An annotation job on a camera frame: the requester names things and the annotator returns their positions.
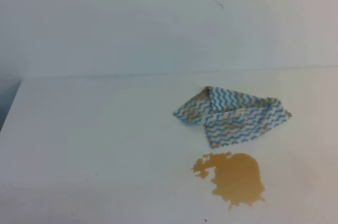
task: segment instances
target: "spill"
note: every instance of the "spill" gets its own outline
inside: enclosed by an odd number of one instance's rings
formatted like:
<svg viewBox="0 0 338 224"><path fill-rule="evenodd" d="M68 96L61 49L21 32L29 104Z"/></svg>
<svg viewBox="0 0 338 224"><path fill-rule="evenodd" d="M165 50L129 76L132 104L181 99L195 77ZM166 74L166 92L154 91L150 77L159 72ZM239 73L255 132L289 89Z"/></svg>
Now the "spill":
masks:
<svg viewBox="0 0 338 224"><path fill-rule="evenodd" d="M257 161L248 154L204 154L193 168L197 177L206 178L209 172L206 169L214 168L215 177L210 181L216 185L213 195L220 196L224 201L230 201L228 210L240 203L252 204L258 200L265 201L261 196L265 190L260 180Z"/></svg>

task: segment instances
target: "stain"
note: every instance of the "stain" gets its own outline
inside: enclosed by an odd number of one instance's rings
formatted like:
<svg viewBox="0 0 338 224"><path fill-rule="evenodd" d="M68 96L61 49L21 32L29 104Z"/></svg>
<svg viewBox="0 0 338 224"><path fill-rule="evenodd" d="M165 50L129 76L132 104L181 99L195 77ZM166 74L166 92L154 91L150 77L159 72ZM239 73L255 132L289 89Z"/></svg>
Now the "stain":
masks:
<svg viewBox="0 0 338 224"><path fill-rule="evenodd" d="M228 210L240 203L252 204L258 200L265 201L261 196L265 190L260 180L257 161L248 154L205 154L199 158L193 168L197 177L206 178L206 169L214 168L214 178L210 181L216 185L213 195L220 196L224 201L230 201Z"/></svg>

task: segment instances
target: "white wall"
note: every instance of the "white wall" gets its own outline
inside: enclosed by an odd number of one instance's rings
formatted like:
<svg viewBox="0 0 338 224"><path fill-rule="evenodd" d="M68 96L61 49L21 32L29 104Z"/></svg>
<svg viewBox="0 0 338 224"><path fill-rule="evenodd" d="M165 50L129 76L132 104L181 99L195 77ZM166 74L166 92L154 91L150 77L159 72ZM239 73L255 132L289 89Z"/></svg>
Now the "white wall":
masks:
<svg viewBox="0 0 338 224"><path fill-rule="evenodd" d="M338 0L0 0L23 77L338 64Z"/></svg>

